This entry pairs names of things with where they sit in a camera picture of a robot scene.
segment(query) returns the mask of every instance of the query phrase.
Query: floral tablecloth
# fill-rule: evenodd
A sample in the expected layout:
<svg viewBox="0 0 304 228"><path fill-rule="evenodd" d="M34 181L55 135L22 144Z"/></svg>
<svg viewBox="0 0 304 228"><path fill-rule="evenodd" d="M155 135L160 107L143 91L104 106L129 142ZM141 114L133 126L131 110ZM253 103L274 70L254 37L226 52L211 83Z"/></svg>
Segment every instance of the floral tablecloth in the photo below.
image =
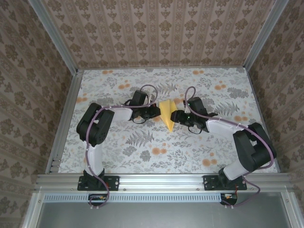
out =
<svg viewBox="0 0 304 228"><path fill-rule="evenodd" d="M195 86L208 112L242 124L261 122L243 68L85 70L59 172L80 173L86 166L85 148L76 126L89 104L123 104L144 84L157 87L158 102L174 100L178 109L184 109L186 89ZM152 94L153 89L146 91ZM192 134L180 124L175 124L170 133L160 117L144 124L112 123L101 153L107 173L218 172L237 157L234 143L224 137ZM264 172L277 170L272 166Z"/></svg>

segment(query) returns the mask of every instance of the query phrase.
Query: metal rail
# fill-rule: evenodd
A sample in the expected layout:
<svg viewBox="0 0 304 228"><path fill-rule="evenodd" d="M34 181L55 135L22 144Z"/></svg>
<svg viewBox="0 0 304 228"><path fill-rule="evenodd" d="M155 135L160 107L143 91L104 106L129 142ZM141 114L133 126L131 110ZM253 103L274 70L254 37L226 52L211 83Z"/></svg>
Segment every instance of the metal rail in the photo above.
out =
<svg viewBox="0 0 304 228"><path fill-rule="evenodd" d="M140 192L223 192L205 191L203 187L204 175L202 174L107 174L107 176L120 176L119 191L128 193ZM78 178L81 173L60 173L39 175L34 192L71 193L77 192ZM248 181L256 184L262 192L292 191L287 173L252 173L247 176ZM246 191L254 192L257 189L247 185ZM96 191L84 191L85 193L97 193Z"/></svg>

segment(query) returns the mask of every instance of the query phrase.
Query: yellow object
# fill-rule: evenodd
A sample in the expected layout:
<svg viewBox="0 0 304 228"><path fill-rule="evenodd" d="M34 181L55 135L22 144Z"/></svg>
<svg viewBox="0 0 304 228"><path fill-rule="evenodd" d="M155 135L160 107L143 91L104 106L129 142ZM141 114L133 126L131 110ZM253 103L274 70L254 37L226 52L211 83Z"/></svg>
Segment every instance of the yellow object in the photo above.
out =
<svg viewBox="0 0 304 228"><path fill-rule="evenodd" d="M177 110L175 102L171 100L161 101L159 107L161 110L161 119L169 128L169 131L172 132L174 122L171 121L171 113Z"/></svg>

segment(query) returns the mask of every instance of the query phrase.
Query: cable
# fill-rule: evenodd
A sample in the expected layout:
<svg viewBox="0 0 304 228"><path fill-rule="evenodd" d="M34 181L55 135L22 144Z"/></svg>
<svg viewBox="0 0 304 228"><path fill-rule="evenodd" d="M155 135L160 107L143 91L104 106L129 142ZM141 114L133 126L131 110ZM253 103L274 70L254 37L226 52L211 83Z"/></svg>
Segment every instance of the cable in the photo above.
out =
<svg viewBox="0 0 304 228"><path fill-rule="evenodd" d="M273 156L273 154L272 154L272 151L271 151L270 147L268 146L268 144L267 144L267 143L266 143L266 142L265 142L257 133L255 133L254 131L250 130L250 129L247 128L246 126L241 125L241 124L238 124L238 123L235 123L235 122L233 122L233 121L225 120L225 119L222 119L221 117L220 117L220 118L217 118L217 117L205 116L205 115L201 115L201 114L199 114L199 113L193 111L193 110L190 108L190 106L189 106L189 104L188 104L188 102L187 102L187 94L188 94L188 92L189 92L190 89L193 89L193 90L194 90L193 95L192 95L191 98L193 98L194 95L195 95L195 92L196 92L195 87L194 87L194 86L190 86L190 87L186 90L186 92L185 92L185 101L186 101L185 104L186 104L186 106L189 108L189 110L190 110L193 114L195 114L195 115L197 115L197 116L200 116L200 117L203 117L203 118L206 118L206 119L210 119L210 120L223 121L223 122L226 122L226 123L228 123L228 124L230 124L230 125L234 125L234 126L243 128L244 130L250 132L252 135L254 135L254 136L255 136L255 137L256 137L256 138L257 138L257 139L266 147L267 151L269 152L269 156L270 156L270 164L267 165L267 166L264 166L264 167L260 167L260 168L258 168L258 170L267 169L267 168L269 168L269 167L271 167L271 166L273 165L273 163L274 163L274 156ZM249 182L249 181L247 181L247 180L245 179L244 176L243 176L243 180L246 181L248 184L250 184L250 185L252 185L252 186L255 186L255 187L258 189L257 192L256 192L253 196L249 197L247 200L245 200L245 201L243 201L243 202L241 202L241 203L239 203L239 204L237 204L237 205L234 205L234 206L232 206L232 205L229 204L228 202L222 200L224 203L228 204L228 206L230 206L230 207L238 207L238 206L241 206L241 205L247 203L248 201L252 200L253 197L255 197L257 194L260 193L261 189L260 189L259 186L255 185L255 184L253 184L253 183L251 183L251 182Z"/></svg>
<svg viewBox="0 0 304 228"><path fill-rule="evenodd" d="M127 101L124 103L124 105L128 105L128 103L129 103L130 101L132 101L132 99L127 100Z"/></svg>
<svg viewBox="0 0 304 228"><path fill-rule="evenodd" d="M193 131L190 130L190 127L188 127L188 131L190 131L192 134L200 134L202 132L202 129L199 131L199 133L194 133Z"/></svg>
<svg viewBox="0 0 304 228"><path fill-rule="evenodd" d="M97 118L97 116L98 116L103 110L105 110L105 109L109 109L109 108L144 108L144 107L148 107L148 106L152 105L152 104L156 101L156 99L157 99L158 91L157 91L157 89L156 89L155 86L150 85L150 84L146 84L146 85L142 86L140 90L142 90L144 87L147 87L147 86L153 87L154 90L155 90L156 95L155 95L155 98L153 99L153 101L151 101L151 102L148 103L148 104L140 105L140 106L113 105L113 106L105 106L105 107L102 107L101 109L99 109L99 110L95 113L93 119L91 120L91 122L90 122L90 124L89 124L89 127L87 128L86 137L85 137L85 141L86 141L86 149L85 149L85 155L86 155L86 156L85 156L85 159L86 159L86 162L87 162L87 166L88 166L88 168L89 168L91 174L92 174L95 178L97 178L100 182L102 182L102 184L104 185L104 187L105 187L105 189L106 189L106 191L107 191L107 196L106 196L105 201L104 201L100 206L97 206L96 208L99 208L99 207L102 207L103 205L105 205L105 203L109 200L110 191L109 191L109 188L108 188L107 184L104 182L104 180L101 179L100 177L98 177L98 176L93 172L93 170L91 169L90 161L89 161L89 158L88 158L88 151L89 151L89 147L90 147L90 143L89 143L89 133L90 133L90 130L91 130L91 128L92 128L92 125L93 125L95 119ZM95 206L92 205L92 199L90 200L89 204L90 204L91 208L95 207Z"/></svg>
<svg viewBox="0 0 304 228"><path fill-rule="evenodd" d="M147 120L144 120L143 122L140 122L140 123L137 123L137 122L135 122L134 120L132 120L133 121L133 123L135 123L135 124L144 124Z"/></svg>
<svg viewBox="0 0 304 228"><path fill-rule="evenodd" d="M188 93L188 91L189 91L190 89L193 89L193 90L194 90L194 93L193 93L193 95L192 95L191 98L193 98L194 95L195 95L195 92L196 92L195 87L194 87L194 86L190 86L190 87L186 90L186 92L185 92L185 101L187 101L187 93ZM229 121L229 120L225 120L225 119L222 119L222 118L210 117L210 116L205 116L205 115L198 114L197 112L193 111L193 110L190 108L188 102L186 102L186 106L189 108L189 110L190 110L193 114L195 114L195 115L197 115L197 116L200 116L200 117L203 117L203 118L206 118L206 119L210 119L210 120L223 121L223 122L226 122L226 123L228 123L228 124L230 124L230 125L234 125L234 126L243 128L244 130L250 132L252 135L254 135L254 136L255 136L255 137L256 137L256 138L257 138L257 139L266 147L266 149L268 150L269 155L270 155L270 164L267 165L267 166L264 166L264 167L260 167L260 168L258 168L258 170L267 169L267 168L269 168L269 167L271 167L271 166L273 165L273 163L274 163L274 156L273 156L273 154L272 154L272 151L271 151L270 147L267 145L267 143L266 143L266 142L265 142L257 133L255 133L254 131L250 130L250 129L247 128L246 126L241 125L241 124L238 124L238 123L235 123L235 122L233 122L233 121Z"/></svg>

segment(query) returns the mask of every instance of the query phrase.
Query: gray panel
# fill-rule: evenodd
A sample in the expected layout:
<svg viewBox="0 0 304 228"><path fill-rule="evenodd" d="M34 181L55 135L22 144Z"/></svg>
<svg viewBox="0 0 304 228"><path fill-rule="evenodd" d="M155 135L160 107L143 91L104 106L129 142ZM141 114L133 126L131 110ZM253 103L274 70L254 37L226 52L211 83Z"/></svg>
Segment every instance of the gray panel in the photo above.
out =
<svg viewBox="0 0 304 228"><path fill-rule="evenodd" d="M240 201L248 197L240 194ZM289 228L280 193L261 193L239 208L219 203L44 203L38 228Z"/></svg>

